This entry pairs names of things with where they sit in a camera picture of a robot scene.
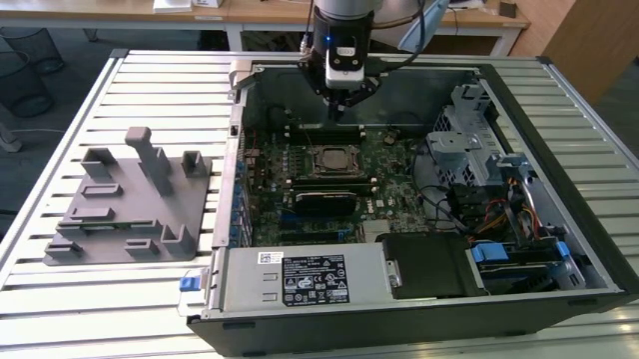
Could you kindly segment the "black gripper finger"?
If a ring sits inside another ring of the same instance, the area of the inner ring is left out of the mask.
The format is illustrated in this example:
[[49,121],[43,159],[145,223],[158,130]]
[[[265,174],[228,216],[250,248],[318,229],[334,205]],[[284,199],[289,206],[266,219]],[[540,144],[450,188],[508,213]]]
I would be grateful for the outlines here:
[[382,84],[380,77],[366,77],[356,90],[348,90],[338,99],[336,118],[344,115],[345,108],[350,108],[372,97]]
[[300,59],[297,61],[297,68],[304,76],[304,79],[312,89],[314,95],[321,96],[325,105],[326,105],[326,117],[329,119],[338,118],[338,101],[337,101],[337,94],[338,91],[330,89],[326,86],[325,78],[325,70],[322,67],[312,62],[310,59]]

